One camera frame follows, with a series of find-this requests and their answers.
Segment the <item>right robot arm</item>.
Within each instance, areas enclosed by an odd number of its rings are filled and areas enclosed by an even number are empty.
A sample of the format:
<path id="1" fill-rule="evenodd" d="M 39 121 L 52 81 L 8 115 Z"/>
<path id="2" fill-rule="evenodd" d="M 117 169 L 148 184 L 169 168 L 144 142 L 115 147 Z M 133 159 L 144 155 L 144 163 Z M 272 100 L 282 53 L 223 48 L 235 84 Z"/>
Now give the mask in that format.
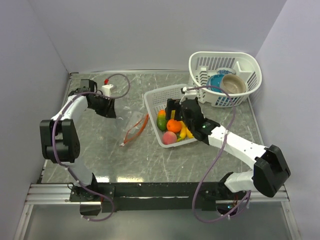
<path id="1" fill-rule="evenodd" d="M 182 121 L 196 140 L 220 148 L 250 167 L 247 172 L 229 173 L 222 179 L 218 188 L 222 198 L 230 199 L 240 191 L 258 191 L 272 198 L 290 177 L 291 171 L 279 147 L 256 144 L 206 118 L 197 99 L 169 98 L 165 108 L 167 118 L 172 111 L 175 120 Z"/>

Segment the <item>clear zip top bag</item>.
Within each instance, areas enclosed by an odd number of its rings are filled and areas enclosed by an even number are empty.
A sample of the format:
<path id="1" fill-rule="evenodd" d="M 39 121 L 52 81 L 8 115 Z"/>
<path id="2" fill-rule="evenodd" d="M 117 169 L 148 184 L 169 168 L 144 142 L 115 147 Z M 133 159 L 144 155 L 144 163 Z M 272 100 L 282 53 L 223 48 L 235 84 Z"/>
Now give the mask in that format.
<path id="1" fill-rule="evenodd" d="M 116 133 L 121 147 L 135 141 L 149 122 L 149 115 L 139 111 L 128 111 L 116 119 Z"/>

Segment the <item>fake pink peach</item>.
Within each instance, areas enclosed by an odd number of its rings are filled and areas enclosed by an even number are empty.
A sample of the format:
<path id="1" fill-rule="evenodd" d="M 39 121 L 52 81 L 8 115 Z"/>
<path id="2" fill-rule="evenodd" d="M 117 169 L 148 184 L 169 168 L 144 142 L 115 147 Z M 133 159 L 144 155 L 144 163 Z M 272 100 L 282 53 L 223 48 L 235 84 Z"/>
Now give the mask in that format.
<path id="1" fill-rule="evenodd" d="M 171 145 L 177 142 L 177 135 L 172 131 L 166 131 L 162 136 L 162 142 L 164 145 Z"/>

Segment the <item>fake yellow lemon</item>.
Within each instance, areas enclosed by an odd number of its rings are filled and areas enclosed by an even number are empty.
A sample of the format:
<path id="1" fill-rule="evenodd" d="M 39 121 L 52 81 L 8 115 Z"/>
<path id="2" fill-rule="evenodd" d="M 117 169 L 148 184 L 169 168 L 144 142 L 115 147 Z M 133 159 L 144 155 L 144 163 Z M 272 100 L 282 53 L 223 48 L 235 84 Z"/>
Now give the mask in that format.
<path id="1" fill-rule="evenodd" d="M 175 118 L 175 111 L 174 111 L 174 110 L 171 112 L 170 118 L 171 118 L 171 119 L 174 119 L 174 118 Z"/>

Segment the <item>fake yellow bell pepper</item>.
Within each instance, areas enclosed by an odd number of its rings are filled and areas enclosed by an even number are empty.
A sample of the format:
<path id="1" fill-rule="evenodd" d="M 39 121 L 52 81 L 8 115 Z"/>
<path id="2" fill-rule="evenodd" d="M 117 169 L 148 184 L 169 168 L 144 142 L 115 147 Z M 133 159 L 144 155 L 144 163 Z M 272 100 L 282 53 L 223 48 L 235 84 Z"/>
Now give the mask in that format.
<path id="1" fill-rule="evenodd" d="M 187 134 L 187 137 L 189 139 L 193 139 L 194 138 L 193 134 L 190 131 L 187 131 L 186 134 Z"/>

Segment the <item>fake yellow banana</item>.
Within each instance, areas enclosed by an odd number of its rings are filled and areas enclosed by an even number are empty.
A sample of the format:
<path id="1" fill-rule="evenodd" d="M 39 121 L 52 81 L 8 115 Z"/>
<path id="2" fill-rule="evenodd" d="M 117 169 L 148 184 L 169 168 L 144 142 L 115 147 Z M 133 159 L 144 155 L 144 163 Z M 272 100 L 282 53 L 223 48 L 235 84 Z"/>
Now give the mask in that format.
<path id="1" fill-rule="evenodd" d="M 184 140 L 187 137 L 187 127 L 186 125 L 180 121 L 181 124 L 181 130 L 179 132 L 179 136 L 177 137 L 177 142 L 180 142 L 182 140 Z"/>

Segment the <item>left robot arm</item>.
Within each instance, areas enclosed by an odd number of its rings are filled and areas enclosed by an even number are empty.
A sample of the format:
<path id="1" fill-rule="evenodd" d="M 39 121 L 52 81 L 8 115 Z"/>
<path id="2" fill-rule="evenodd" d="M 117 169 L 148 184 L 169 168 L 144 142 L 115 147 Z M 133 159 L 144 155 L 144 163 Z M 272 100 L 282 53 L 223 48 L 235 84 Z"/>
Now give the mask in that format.
<path id="1" fill-rule="evenodd" d="M 46 160 L 64 167 L 72 173 L 74 187 L 71 191 L 87 201 L 99 197 L 100 189 L 95 175 L 79 158 L 81 146 L 75 123 L 86 109 L 99 116 L 115 119 L 115 100 L 108 98 L 110 88 L 102 90 L 90 79 L 82 79 L 80 87 L 71 91 L 61 110 L 39 125 L 42 155 Z"/>

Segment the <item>fake green orange mango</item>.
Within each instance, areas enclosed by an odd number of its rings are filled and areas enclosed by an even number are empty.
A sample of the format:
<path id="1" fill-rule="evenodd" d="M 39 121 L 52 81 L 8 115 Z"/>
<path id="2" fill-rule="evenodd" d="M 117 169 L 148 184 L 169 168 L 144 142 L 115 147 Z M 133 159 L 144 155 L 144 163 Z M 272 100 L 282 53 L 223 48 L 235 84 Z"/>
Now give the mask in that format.
<path id="1" fill-rule="evenodd" d="M 158 129 L 162 132 L 167 130 L 167 120 L 166 120 L 166 112 L 165 110 L 160 110 L 157 114 L 156 125 Z"/>

